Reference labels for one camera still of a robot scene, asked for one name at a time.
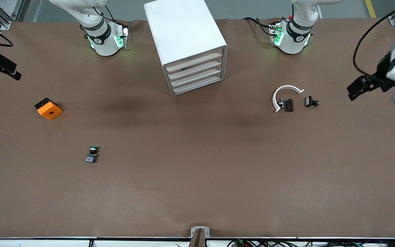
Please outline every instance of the white curved plastic part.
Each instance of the white curved plastic part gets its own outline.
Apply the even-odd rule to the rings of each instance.
[[[302,92],[304,92],[304,89],[300,90],[298,87],[292,86],[292,85],[285,85],[285,86],[279,87],[275,91],[274,96],[272,97],[272,103],[274,104],[274,107],[275,107],[275,113],[277,113],[278,111],[281,110],[281,107],[278,105],[276,97],[277,97],[278,91],[280,91],[282,89],[292,89],[293,91],[297,92],[298,94],[301,94]]]

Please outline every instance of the orange cube with hole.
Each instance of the orange cube with hole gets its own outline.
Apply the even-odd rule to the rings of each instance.
[[[46,119],[53,119],[62,113],[62,110],[49,98],[45,98],[34,106],[37,112]]]

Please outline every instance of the white mounting bracket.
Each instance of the white mounting bracket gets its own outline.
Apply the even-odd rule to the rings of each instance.
[[[388,21],[390,22],[391,26],[395,26],[395,18],[392,16],[388,16]]]
[[[204,231],[205,238],[209,238],[210,237],[210,227],[207,227],[207,226],[195,226],[195,227],[192,227],[191,231],[190,231],[191,232],[191,237],[193,237],[194,232],[199,230],[200,228]]]
[[[285,86],[279,87],[279,88],[275,91],[274,96],[272,97],[272,103],[274,104],[274,107],[275,107],[275,113],[277,113],[278,111],[281,110],[281,107],[279,106],[276,97],[277,97],[278,91],[280,91],[280,90],[282,90],[282,89],[292,89],[293,91],[297,92],[298,94],[301,94],[302,92],[304,92],[304,89],[301,90],[301,89],[299,89],[298,87],[292,86],[292,85],[285,85]]]

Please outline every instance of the yellow floor line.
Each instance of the yellow floor line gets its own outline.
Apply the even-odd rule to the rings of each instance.
[[[376,18],[376,13],[374,12],[373,5],[371,0],[365,0],[365,4],[367,5],[368,13],[370,13],[371,18]]]

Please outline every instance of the white drawer unit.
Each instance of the white drawer unit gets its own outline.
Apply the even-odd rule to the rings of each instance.
[[[222,81],[227,45],[204,0],[144,5],[172,95]]]

